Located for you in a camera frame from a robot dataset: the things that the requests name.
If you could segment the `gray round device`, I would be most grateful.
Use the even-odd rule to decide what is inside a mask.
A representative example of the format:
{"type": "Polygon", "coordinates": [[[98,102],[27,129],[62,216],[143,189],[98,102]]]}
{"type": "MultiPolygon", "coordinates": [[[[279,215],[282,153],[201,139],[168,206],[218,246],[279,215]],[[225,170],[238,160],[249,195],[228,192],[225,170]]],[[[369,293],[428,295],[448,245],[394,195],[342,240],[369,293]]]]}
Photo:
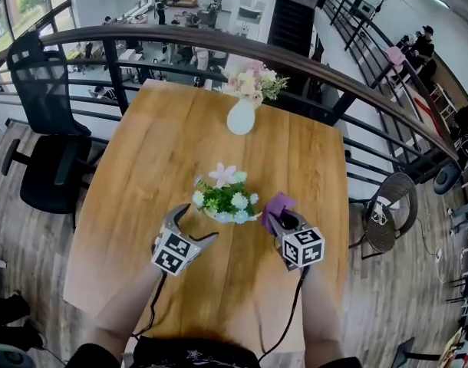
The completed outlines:
{"type": "Polygon", "coordinates": [[[0,368],[36,368],[36,364],[27,352],[0,344],[0,368]]]}

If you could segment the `green plant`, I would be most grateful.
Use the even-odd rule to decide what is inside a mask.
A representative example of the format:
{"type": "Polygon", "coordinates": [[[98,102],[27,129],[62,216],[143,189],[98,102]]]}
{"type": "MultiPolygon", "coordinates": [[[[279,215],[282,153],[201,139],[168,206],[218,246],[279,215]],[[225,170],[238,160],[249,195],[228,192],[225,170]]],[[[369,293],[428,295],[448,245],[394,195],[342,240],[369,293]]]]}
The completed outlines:
{"type": "Polygon", "coordinates": [[[259,195],[246,189],[247,172],[217,163],[208,177],[211,184],[202,176],[194,182],[191,200],[199,212],[221,224],[242,225],[261,217],[262,213],[256,211],[259,195]]]}

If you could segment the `wooden-topped black railing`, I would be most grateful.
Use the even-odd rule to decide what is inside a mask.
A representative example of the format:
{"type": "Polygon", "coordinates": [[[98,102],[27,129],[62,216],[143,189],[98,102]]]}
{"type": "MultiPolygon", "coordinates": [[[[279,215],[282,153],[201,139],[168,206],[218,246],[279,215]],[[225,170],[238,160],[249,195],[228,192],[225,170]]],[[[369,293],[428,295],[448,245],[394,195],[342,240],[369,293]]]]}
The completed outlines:
{"type": "Polygon", "coordinates": [[[189,77],[202,77],[221,83],[227,81],[224,76],[215,71],[200,71],[180,65],[122,60],[117,56],[116,43],[128,38],[135,41],[166,42],[202,47],[210,51],[222,51],[229,56],[252,58],[266,63],[270,68],[282,69],[283,73],[289,75],[290,81],[299,80],[301,84],[315,81],[341,91],[342,95],[332,107],[327,107],[287,90],[282,90],[277,100],[269,100],[268,104],[328,126],[343,121],[352,127],[383,139],[389,149],[387,153],[364,143],[362,139],[344,138],[344,144],[350,147],[345,153],[345,159],[360,170],[385,176],[387,171],[377,165],[377,160],[382,159],[390,163],[395,172],[406,173],[416,184],[419,184],[430,179],[434,180],[447,163],[457,162],[458,155],[453,147],[450,134],[444,139],[439,137],[406,110],[392,104],[382,94],[355,79],[308,57],[282,48],[218,31],[195,28],[164,25],[153,28],[142,28],[135,25],[94,26],[57,32],[40,38],[44,47],[49,48],[75,41],[102,42],[105,50],[104,58],[65,58],[65,60],[68,67],[105,66],[108,68],[110,79],[68,79],[68,85],[89,87],[101,85],[113,88],[117,100],[101,100],[77,95],[71,95],[70,100],[114,107],[119,112],[112,114],[110,112],[79,110],[78,114],[102,120],[118,121],[121,119],[130,105],[127,92],[138,91],[141,88],[139,84],[128,83],[124,80],[121,73],[123,68],[146,70],[151,73],[161,71],[189,77]],[[359,160],[352,153],[354,149],[373,156],[374,159],[371,161],[359,160]]]}

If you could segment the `purple microfibre cloth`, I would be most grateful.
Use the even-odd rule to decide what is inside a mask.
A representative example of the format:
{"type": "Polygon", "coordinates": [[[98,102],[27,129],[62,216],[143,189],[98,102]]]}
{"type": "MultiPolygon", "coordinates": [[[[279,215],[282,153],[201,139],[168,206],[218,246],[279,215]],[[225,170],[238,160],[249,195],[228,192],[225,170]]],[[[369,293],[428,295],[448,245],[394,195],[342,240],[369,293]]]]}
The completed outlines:
{"type": "Polygon", "coordinates": [[[292,210],[297,205],[297,201],[288,197],[283,192],[278,192],[266,204],[262,212],[262,226],[267,231],[274,235],[275,231],[269,221],[269,215],[272,215],[277,221],[282,220],[282,212],[284,210],[292,210]]]}

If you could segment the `person's right forearm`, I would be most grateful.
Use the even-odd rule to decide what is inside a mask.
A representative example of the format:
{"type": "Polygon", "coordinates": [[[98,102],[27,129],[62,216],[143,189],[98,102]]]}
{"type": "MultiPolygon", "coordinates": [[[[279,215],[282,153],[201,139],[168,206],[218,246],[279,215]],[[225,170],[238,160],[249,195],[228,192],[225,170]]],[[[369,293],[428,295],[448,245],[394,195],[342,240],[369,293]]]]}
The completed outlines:
{"type": "Polygon", "coordinates": [[[320,368],[343,357],[339,313],[315,266],[302,282],[302,329],[305,368],[320,368]]]}

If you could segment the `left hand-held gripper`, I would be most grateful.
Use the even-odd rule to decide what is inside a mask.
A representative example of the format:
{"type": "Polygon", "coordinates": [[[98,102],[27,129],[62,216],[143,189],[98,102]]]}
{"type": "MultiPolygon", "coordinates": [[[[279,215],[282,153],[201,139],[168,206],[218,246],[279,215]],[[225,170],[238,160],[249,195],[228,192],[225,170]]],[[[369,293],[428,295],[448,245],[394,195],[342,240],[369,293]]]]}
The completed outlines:
{"type": "Polygon", "coordinates": [[[207,249],[219,237],[218,232],[201,238],[183,234],[179,222],[189,208],[190,204],[184,203],[170,210],[153,243],[151,262],[174,276],[184,271],[201,251],[207,249]]]}

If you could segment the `black staircase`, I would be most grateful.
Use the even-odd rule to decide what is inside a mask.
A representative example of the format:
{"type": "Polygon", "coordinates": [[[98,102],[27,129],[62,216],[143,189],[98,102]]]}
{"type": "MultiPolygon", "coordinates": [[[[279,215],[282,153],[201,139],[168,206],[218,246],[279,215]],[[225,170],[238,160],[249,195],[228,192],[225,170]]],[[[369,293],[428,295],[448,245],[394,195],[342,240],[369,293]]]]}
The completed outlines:
{"type": "Polygon", "coordinates": [[[314,9],[291,0],[276,0],[267,43],[308,57],[314,9]]]}

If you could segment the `black metal railing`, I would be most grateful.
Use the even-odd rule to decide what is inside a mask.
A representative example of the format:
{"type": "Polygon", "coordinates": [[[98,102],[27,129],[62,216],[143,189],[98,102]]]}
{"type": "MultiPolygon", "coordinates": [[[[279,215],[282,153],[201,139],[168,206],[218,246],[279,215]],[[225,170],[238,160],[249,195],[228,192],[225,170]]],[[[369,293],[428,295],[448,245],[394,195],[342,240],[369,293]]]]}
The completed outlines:
{"type": "Polygon", "coordinates": [[[411,113],[439,137],[448,137],[447,123],[408,60],[397,76],[386,76],[392,68],[386,50],[397,45],[371,20],[374,9],[360,8],[350,0],[325,0],[323,10],[342,37],[344,49],[358,66],[365,84],[411,113]]]}

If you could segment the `black floor stand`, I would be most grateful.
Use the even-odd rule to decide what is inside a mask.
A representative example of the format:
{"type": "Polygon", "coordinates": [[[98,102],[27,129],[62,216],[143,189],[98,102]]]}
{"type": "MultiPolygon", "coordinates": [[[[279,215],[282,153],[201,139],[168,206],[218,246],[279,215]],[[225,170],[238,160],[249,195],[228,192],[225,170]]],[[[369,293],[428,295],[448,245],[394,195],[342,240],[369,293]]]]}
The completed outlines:
{"type": "Polygon", "coordinates": [[[415,353],[412,351],[414,341],[415,338],[411,337],[398,346],[391,368],[401,368],[408,360],[440,361],[440,354],[415,353]]]}

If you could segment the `person's black shirt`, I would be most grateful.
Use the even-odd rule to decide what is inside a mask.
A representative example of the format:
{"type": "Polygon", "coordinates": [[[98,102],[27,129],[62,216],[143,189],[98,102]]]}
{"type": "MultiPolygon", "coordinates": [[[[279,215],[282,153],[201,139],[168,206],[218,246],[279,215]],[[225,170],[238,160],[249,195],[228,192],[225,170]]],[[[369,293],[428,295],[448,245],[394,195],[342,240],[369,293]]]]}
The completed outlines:
{"type": "MultiPolygon", "coordinates": [[[[202,338],[123,339],[137,342],[128,368],[262,368],[251,350],[233,343],[202,338]]],[[[112,353],[93,339],[80,345],[65,368],[122,368],[125,346],[112,353]]]]}

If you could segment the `white vase with pink flowers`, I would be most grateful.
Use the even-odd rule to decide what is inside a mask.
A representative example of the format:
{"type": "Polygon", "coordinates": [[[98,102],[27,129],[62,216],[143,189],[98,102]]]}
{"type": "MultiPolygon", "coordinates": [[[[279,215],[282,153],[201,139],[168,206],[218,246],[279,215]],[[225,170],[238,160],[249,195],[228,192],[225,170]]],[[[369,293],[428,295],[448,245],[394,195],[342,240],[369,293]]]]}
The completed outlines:
{"type": "Polygon", "coordinates": [[[256,60],[219,69],[227,83],[217,87],[216,91],[238,99],[227,115],[227,127],[235,135],[246,135],[255,125],[256,109],[264,100],[277,100],[279,93],[288,87],[289,78],[256,60]]]}

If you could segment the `person's left forearm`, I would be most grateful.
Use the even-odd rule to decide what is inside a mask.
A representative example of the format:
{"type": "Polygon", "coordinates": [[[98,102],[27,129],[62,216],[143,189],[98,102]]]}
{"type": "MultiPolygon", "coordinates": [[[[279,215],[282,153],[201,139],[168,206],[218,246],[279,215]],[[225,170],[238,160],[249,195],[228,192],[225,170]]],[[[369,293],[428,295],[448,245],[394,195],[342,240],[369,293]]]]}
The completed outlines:
{"type": "Polygon", "coordinates": [[[148,263],[136,277],[128,281],[103,307],[91,327],[93,343],[111,348],[125,347],[157,286],[162,271],[148,263]]]}

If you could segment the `black bag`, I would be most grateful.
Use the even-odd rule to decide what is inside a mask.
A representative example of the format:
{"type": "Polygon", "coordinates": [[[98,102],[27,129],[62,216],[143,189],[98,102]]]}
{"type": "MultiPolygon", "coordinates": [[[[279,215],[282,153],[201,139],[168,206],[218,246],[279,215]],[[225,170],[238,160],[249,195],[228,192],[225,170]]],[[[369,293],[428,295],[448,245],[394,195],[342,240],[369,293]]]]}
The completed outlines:
{"type": "Polygon", "coordinates": [[[23,351],[41,349],[44,346],[40,333],[29,320],[22,326],[10,326],[15,321],[28,317],[30,313],[30,306],[20,294],[0,297],[0,344],[23,351]]]}

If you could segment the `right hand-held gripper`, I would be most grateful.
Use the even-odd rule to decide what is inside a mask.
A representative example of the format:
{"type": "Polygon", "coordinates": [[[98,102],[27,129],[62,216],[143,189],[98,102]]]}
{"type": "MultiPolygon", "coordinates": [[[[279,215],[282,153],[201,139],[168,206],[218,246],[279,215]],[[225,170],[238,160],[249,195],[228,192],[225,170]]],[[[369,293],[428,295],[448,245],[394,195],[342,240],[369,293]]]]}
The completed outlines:
{"type": "Polygon", "coordinates": [[[283,210],[280,218],[268,212],[270,233],[280,244],[278,252],[288,271],[303,269],[321,261],[325,254],[325,238],[317,227],[291,210],[283,210]]]}

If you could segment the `black mesh office chair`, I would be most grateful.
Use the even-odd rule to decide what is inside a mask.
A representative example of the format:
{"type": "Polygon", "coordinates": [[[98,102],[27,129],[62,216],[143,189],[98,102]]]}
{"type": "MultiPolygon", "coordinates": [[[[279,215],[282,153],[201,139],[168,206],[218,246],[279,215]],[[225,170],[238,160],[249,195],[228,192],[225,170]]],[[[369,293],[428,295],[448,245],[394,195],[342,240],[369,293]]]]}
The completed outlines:
{"type": "Polygon", "coordinates": [[[39,33],[31,31],[8,49],[7,65],[28,124],[39,138],[29,156],[13,140],[2,174],[14,162],[24,164],[21,199],[39,211],[75,215],[83,178],[94,168],[87,162],[91,132],[71,111],[65,55],[45,50],[39,33]]]}

